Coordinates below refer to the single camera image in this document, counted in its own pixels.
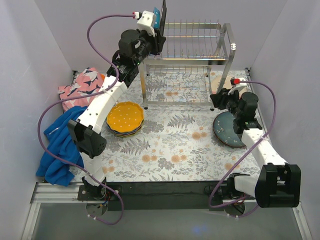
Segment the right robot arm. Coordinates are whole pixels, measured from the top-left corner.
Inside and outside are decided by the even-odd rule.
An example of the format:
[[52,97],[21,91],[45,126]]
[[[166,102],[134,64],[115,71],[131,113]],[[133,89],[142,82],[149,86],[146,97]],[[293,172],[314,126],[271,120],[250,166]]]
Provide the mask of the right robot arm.
[[234,117],[233,130],[260,168],[259,176],[232,173],[227,179],[226,192],[232,199],[241,195],[254,197],[262,208],[295,208],[300,201],[301,169],[289,164],[263,135],[256,119],[259,98],[252,92],[233,93],[226,88],[210,96],[219,110],[228,110]]

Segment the steel dish rack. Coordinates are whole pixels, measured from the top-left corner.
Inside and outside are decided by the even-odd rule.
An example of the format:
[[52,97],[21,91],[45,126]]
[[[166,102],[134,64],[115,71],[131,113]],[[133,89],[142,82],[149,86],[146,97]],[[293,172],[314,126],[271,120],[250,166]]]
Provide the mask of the steel dish rack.
[[231,69],[236,41],[230,23],[167,22],[160,55],[150,55],[140,67],[142,106],[208,106]]

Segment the blue dotted plate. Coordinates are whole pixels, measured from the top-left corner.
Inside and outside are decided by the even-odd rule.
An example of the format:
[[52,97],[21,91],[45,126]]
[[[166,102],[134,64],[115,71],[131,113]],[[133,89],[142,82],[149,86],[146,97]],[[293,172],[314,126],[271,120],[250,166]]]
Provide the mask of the blue dotted plate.
[[154,7],[153,14],[154,14],[153,28],[159,29],[160,28],[160,20],[161,20],[161,12],[158,8]]
[[133,135],[135,134],[136,132],[138,132],[142,126],[143,126],[143,123],[144,121],[142,121],[142,123],[136,127],[134,130],[131,130],[131,131],[125,131],[125,132],[119,132],[119,131],[116,131],[116,130],[113,130],[108,124],[107,125],[107,128],[115,135],[119,135],[119,136],[129,136],[129,135]]

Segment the dark green brown plate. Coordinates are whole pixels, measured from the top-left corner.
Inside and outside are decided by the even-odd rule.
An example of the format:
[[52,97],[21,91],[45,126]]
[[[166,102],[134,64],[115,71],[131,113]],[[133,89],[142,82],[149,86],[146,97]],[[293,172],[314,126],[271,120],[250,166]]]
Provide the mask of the dark green brown plate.
[[213,121],[212,128],[214,135],[218,140],[229,147],[243,148],[246,145],[243,144],[238,135],[234,132],[233,120],[233,115],[228,111],[218,114]]

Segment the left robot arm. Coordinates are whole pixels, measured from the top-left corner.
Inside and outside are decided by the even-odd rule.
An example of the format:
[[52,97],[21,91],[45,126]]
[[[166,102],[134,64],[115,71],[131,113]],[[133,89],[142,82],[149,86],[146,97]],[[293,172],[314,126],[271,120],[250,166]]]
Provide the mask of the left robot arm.
[[106,178],[100,155],[107,141],[101,136],[103,123],[118,98],[129,88],[139,73],[138,66],[150,54],[159,55],[166,41],[163,31],[154,35],[146,30],[125,30],[118,42],[118,50],[112,56],[112,66],[106,72],[99,95],[76,119],[68,122],[68,130],[80,152],[84,169],[89,173],[82,178],[85,190],[95,200],[106,196],[106,187],[101,184]]

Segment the orange dotted plate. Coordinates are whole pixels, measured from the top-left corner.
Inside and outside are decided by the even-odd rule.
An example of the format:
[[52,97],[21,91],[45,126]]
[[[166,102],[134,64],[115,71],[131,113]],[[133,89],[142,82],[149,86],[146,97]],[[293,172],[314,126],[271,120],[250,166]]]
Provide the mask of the orange dotted plate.
[[128,133],[139,128],[144,121],[144,110],[131,101],[116,104],[106,117],[109,128],[119,133]]

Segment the black square plate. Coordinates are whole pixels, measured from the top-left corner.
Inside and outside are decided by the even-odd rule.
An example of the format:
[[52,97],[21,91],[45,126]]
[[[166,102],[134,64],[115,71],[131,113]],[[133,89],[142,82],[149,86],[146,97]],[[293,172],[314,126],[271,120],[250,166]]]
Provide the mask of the black square plate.
[[159,22],[159,33],[162,37],[164,36],[166,16],[167,16],[167,5],[166,5],[166,0],[163,0],[161,13],[160,13],[160,22]]

